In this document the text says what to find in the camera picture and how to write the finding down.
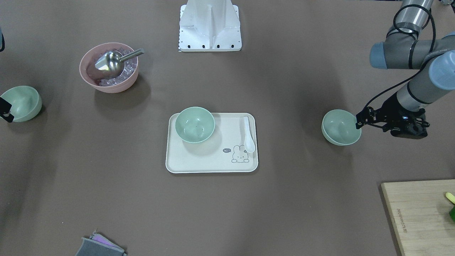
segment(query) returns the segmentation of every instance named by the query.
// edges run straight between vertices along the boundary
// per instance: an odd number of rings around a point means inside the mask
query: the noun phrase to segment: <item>gray cloth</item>
[[[98,241],[82,238],[82,245],[76,256],[126,256],[120,247],[109,246]]]

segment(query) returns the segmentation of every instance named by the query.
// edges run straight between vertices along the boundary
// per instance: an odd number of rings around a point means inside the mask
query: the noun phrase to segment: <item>pink bowl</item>
[[[100,54],[103,54],[103,53],[105,53],[108,50],[120,49],[121,47],[123,47],[123,49],[125,49],[125,50],[129,49],[130,51],[133,51],[133,49],[131,47],[129,47],[129,46],[125,45],[125,44],[121,44],[121,43],[105,43],[105,44],[93,47],[90,51],[88,51],[82,57],[81,63],[79,64],[79,73],[81,74],[82,79],[84,79],[85,82],[90,84],[96,90],[99,90],[99,91],[102,91],[102,92],[107,92],[107,93],[122,92],[122,91],[130,88],[134,84],[134,82],[136,81],[137,76],[139,75],[139,71],[138,71],[139,70],[139,61],[137,61],[137,67],[136,67],[135,71],[131,74],[131,76],[129,78],[127,78],[125,81],[123,81],[123,82],[121,82],[119,84],[116,84],[116,85],[99,86],[99,85],[97,85],[95,80],[91,79],[87,75],[88,64],[91,61],[93,61],[93,59],[96,56],[98,56]]]

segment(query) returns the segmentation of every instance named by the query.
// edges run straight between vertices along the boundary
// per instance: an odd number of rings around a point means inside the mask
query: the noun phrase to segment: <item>bowl rim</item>
[[[327,137],[330,138],[333,142],[336,142],[336,143],[340,144],[340,146],[348,146],[348,145],[352,145],[352,144],[356,143],[356,142],[360,139],[360,136],[362,136],[362,128],[356,129],[356,130],[359,130],[359,136],[356,138],[355,141],[353,141],[353,142],[351,142],[351,143],[341,143],[341,142],[338,142],[337,140],[333,139],[333,138],[327,133],[327,131],[325,130],[325,127],[324,127],[324,120],[325,120],[325,118],[327,117],[327,115],[328,115],[330,112],[334,112],[334,111],[337,111],[337,112],[340,112],[340,111],[346,112],[346,113],[349,113],[350,115],[352,115],[352,116],[355,118],[355,115],[353,115],[351,112],[349,112],[349,111],[347,111],[347,110],[339,109],[339,108],[337,108],[337,109],[332,109],[332,110],[330,110],[329,112],[327,112],[327,113],[324,115],[324,117],[322,118],[322,125],[321,125],[321,127],[322,127],[322,130],[323,130],[323,133],[324,133],[325,135],[327,135]]]
[[[31,88],[31,89],[33,90],[33,92],[35,92],[34,96],[37,96],[36,98],[37,98],[38,100],[36,101],[36,104],[31,108],[31,110],[30,110],[27,114],[25,114],[25,115],[23,115],[23,116],[20,116],[20,117],[14,116],[14,120],[19,120],[19,119],[21,119],[21,118],[26,117],[27,115],[29,115],[30,113],[32,113],[32,112],[36,109],[36,107],[38,106],[38,104],[40,103],[40,94],[38,93],[38,91],[37,91],[35,88],[33,88],[33,87],[31,87],[31,86],[28,86],[28,85],[19,85],[19,86],[15,86],[15,87],[13,87],[13,88],[10,88],[10,89],[6,90],[6,92],[2,93],[2,95],[1,95],[0,97],[3,98],[3,96],[4,96],[6,93],[11,92],[11,91],[13,91],[13,90],[17,90],[17,89],[20,88],[20,87],[21,87],[21,88],[24,88],[24,87],[25,87],[25,88]]]
[[[182,112],[184,112],[184,111],[186,111],[186,110],[188,110],[188,109],[194,109],[194,108],[200,108],[200,109],[202,109],[202,110],[204,110],[204,111],[207,111],[207,112],[210,114],[210,116],[212,117],[212,120],[213,120],[213,130],[212,130],[212,132],[210,133],[210,135],[207,136],[207,138],[205,138],[205,139],[203,139],[203,140],[201,140],[201,141],[192,142],[192,141],[187,141],[187,140],[185,140],[184,138],[182,138],[182,137],[180,136],[180,134],[179,134],[178,131],[177,131],[177,126],[176,126],[176,125],[175,125],[175,131],[177,132],[177,135],[178,135],[183,141],[185,141],[185,142],[188,142],[188,143],[201,143],[201,142],[203,142],[203,141],[206,141],[208,138],[210,138],[210,137],[212,136],[213,132],[215,131],[215,127],[217,126],[217,125],[216,125],[216,122],[215,122],[215,117],[213,116],[212,112],[208,111],[207,109],[205,109],[205,108],[203,108],[203,107],[198,107],[198,106],[188,107],[188,108],[185,108],[185,109],[183,109],[182,111],[180,111],[180,113],[179,113],[178,116],[176,117],[175,122],[177,123],[177,119],[178,119],[178,117],[180,116],[180,114],[181,114]]]
[[[98,87],[98,88],[112,88],[112,87],[115,87],[115,86],[123,85],[123,84],[125,84],[128,80],[130,80],[130,78],[133,77],[133,74],[136,73],[136,72],[138,72],[138,69],[139,69],[139,58],[138,58],[138,56],[136,56],[136,57],[135,57],[135,58],[137,59],[136,69],[133,71],[133,73],[132,73],[127,79],[125,79],[125,81],[123,81],[123,82],[121,82],[121,83],[118,83],[118,84],[115,84],[115,85],[110,85],[110,86],[99,86],[99,85],[96,85],[96,84],[91,83],[90,81],[87,81],[87,80],[83,77],[83,75],[82,75],[82,67],[81,67],[81,66],[82,66],[82,61],[84,60],[84,58],[87,56],[87,54],[88,54],[90,51],[92,51],[93,49],[95,49],[95,48],[97,48],[97,47],[100,47],[100,46],[103,46],[103,45],[107,45],[107,44],[120,44],[120,45],[123,45],[123,46],[125,46],[125,47],[128,47],[129,50],[134,51],[133,48],[131,48],[130,46],[128,46],[128,45],[126,45],[126,44],[124,44],[124,43],[119,43],[119,42],[108,42],[108,43],[103,43],[103,44],[97,45],[97,46],[91,48],[88,52],[86,52],[86,53],[84,54],[84,56],[82,57],[81,61],[79,62],[79,74],[80,74],[82,80],[84,80],[86,83],[90,84],[90,85],[93,86],[94,88],[97,88],[97,87]]]

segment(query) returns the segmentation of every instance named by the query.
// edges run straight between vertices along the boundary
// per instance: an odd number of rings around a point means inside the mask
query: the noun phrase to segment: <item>rectangular tray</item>
[[[166,168],[181,173],[233,173],[252,172],[259,164],[256,123],[248,113],[212,113],[215,130],[211,137],[201,143],[183,141],[175,130],[178,113],[169,119],[167,135]],[[243,117],[250,121],[251,136],[256,150],[245,151],[245,128]]]

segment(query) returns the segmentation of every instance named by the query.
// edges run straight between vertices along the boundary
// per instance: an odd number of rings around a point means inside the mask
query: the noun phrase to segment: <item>white spoon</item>
[[[253,153],[256,150],[256,146],[254,145],[253,138],[251,137],[248,117],[243,117],[243,121],[245,122],[245,150],[248,153]]]

